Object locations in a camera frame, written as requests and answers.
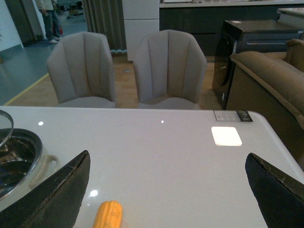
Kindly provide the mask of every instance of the gray curtain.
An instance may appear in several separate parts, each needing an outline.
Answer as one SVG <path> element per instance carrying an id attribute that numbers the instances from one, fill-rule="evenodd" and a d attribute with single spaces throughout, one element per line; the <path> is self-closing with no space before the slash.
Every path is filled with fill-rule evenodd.
<path id="1" fill-rule="evenodd" d="M 111 50 L 126 50 L 122 0 L 82 2 L 88 30 L 106 35 Z"/>

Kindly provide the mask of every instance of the white sneaker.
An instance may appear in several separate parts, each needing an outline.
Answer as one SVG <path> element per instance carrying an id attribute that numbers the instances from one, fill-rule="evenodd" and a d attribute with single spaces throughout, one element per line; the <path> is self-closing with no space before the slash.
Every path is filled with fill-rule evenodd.
<path id="1" fill-rule="evenodd" d="M 54 39 L 49 40 L 48 42 L 49 42 L 50 44 L 56 44 L 56 43 L 58 43 L 58 41 L 56 41 L 56 40 L 54 40 Z"/>
<path id="2" fill-rule="evenodd" d="M 55 39 L 56 41 L 59 41 L 59 40 L 62 39 L 62 37 L 54 37 L 54 39 Z"/>

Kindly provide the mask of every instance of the yellow corn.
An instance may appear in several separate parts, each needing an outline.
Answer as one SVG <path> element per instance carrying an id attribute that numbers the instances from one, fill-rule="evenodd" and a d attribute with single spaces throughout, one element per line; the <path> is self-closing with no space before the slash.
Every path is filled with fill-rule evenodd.
<path id="1" fill-rule="evenodd" d="M 103 202 L 97 211 L 93 228 L 119 228 L 123 208 L 116 201 Z"/>

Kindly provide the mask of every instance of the person's legs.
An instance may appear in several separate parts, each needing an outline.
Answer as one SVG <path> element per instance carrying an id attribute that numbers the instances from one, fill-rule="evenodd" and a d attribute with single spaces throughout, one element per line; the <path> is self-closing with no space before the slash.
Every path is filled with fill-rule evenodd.
<path id="1" fill-rule="evenodd" d="M 60 37 L 60 22 L 55 10 L 52 10 L 52 20 L 53 20 L 53 35 L 54 37 Z"/>
<path id="2" fill-rule="evenodd" d="M 48 40 L 53 40 L 53 22 L 52 22 L 52 10 L 47 10 L 47 16 L 45 14 L 42 14 L 43 22 L 44 22 L 44 28 L 46 30 L 46 36 Z"/>

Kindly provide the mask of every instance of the dark cabinet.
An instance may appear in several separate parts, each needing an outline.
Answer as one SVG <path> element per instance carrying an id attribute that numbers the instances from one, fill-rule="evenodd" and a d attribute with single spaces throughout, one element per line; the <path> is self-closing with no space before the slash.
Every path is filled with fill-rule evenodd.
<path id="1" fill-rule="evenodd" d="M 225 20 L 277 20 L 278 8 L 304 4 L 229 7 L 160 8 L 160 30 L 191 33 L 206 56 L 214 56 Z"/>

